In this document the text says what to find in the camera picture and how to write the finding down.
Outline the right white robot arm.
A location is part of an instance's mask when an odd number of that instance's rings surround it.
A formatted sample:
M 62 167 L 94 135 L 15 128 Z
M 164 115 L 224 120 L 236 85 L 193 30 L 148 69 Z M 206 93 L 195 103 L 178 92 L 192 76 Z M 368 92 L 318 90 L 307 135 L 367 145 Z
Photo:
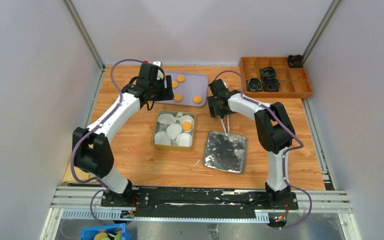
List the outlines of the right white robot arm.
M 229 90 L 221 79 L 208 86 L 212 93 L 207 98 L 212 118 L 223 119 L 238 113 L 255 122 L 258 141 L 266 150 L 268 159 L 265 201 L 270 208 L 278 209 L 291 191 L 288 157 L 293 150 L 293 140 L 297 139 L 284 105 L 280 102 L 264 103 L 238 90 Z

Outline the square metal cookie tin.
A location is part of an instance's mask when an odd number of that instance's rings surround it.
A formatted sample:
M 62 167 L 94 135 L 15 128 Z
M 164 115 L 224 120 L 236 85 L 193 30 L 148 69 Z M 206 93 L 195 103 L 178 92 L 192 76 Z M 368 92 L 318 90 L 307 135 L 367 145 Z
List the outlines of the square metal cookie tin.
M 195 115 L 191 112 L 160 111 L 152 135 L 154 148 L 162 151 L 191 152 L 195 123 Z

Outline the lavender plastic tray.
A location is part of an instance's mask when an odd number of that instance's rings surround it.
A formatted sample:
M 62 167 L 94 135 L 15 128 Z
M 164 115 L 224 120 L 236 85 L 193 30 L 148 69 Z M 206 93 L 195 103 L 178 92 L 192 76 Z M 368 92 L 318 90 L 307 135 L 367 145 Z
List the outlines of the lavender plastic tray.
M 178 87 L 173 88 L 174 95 L 182 94 L 183 100 L 180 102 L 175 102 L 174 100 L 157 101 L 158 104 L 171 104 L 189 107 L 202 107 L 205 105 L 209 89 L 209 77 L 207 75 L 176 71 L 167 71 L 165 74 L 170 75 L 172 81 L 177 81 L 176 77 L 178 75 L 185 76 L 185 81 L 178 82 Z M 196 95 L 202 97 L 202 102 L 199 104 L 193 103 L 193 97 Z

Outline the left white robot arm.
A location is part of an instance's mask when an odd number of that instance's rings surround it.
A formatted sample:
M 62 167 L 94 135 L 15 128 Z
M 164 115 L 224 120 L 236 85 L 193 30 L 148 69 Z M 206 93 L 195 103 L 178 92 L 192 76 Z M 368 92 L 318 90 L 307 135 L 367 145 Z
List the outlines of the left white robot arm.
M 98 181 L 106 192 L 114 193 L 120 206 L 133 201 L 132 182 L 114 166 L 111 142 L 127 120 L 145 107 L 148 111 L 156 102 L 174 99 L 172 78 L 165 74 L 163 63 L 140 61 L 139 73 L 127 85 L 119 87 L 114 79 L 115 63 L 110 77 L 119 95 L 111 107 L 88 127 L 77 127 L 72 134 L 70 171 L 81 184 Z

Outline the metal tongs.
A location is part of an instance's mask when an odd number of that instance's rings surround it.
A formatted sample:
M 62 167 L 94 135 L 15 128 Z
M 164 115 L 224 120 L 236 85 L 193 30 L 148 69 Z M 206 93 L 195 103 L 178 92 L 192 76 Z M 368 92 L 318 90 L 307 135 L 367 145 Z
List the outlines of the metal tongs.
M 231 133 L 229 115 L 221 117 L 220 121 L 221 121 L 221 125 L 222 125 L 222 128 L 223 128 L 224 135 L 226 137 L 228 137 L 230 135 L 230 133 Z

